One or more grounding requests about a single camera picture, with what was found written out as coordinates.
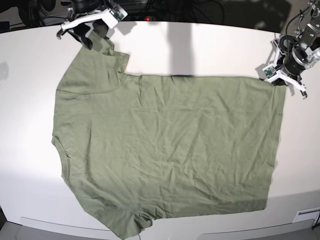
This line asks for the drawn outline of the green T-shirt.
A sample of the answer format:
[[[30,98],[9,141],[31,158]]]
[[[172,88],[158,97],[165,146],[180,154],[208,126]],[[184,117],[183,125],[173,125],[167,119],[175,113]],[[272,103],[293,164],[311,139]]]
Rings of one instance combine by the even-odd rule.
[[[267,206],[286,88],[250,77],[130,75],[95,32],[57,86],[52,144],[83,210],[124,240],[157,219]]]

